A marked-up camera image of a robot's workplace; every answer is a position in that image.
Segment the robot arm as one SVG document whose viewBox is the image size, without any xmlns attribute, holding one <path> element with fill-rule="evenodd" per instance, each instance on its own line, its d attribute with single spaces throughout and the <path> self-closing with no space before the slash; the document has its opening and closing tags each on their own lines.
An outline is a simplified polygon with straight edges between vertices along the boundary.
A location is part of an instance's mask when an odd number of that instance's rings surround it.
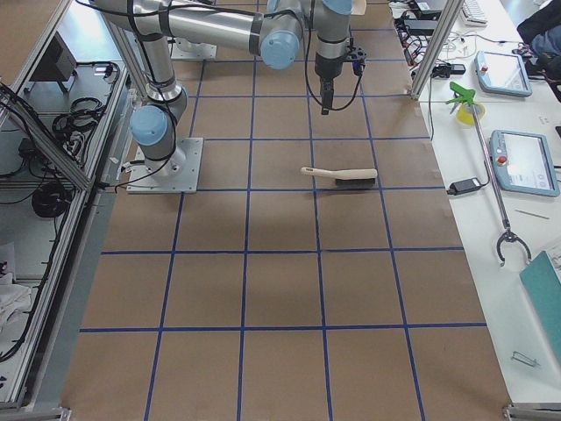
<svg viewBox="0 0 561 421">
<path fill-rule="evenodd" d="M 188 158 L 174 128 L 188 94 L 173 69 L 170 39 L 244 51 L 274 70 L 289 68 L 299 53 L 309 56 L 309 43 L 315 39 L 320 82 L 315 100 L 323 115 L 336 109 L 334 81 L 344 64 L 350 63 L 357 77 L 365 68 L 365 56 L 350 35 L 352 1 L 270 1 L 264 12 L 211 1 L 84 1 L 82 6 L 129 32 L 138 44 L 148 103 L 133 113 L 130 127 L 144 155 L 146 175 L 157 181 L 182 173 Z"/>
</svg>

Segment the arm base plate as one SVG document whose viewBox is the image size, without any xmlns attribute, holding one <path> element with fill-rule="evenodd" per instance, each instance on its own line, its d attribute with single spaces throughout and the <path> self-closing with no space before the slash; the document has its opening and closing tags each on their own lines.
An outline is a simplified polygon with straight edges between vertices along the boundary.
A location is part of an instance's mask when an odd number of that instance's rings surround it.
<svg viewBox="0 0 561 421">
<path fill-rule="evenodd" d="M 126 185 L 130 194 L 193 194 L 197 191 L 202 160 L 203 138 L 180 138 L 170 161 L 161 164 L 148 161 L 131 170 L 132 182 Z"/>
<path fill-rule="evenodd" d="M 213 61 L 217 47 L 211 44 L 195 43 L 181 38 L 169 38 L 170 55 L 176 61 Z"/>
</svg>

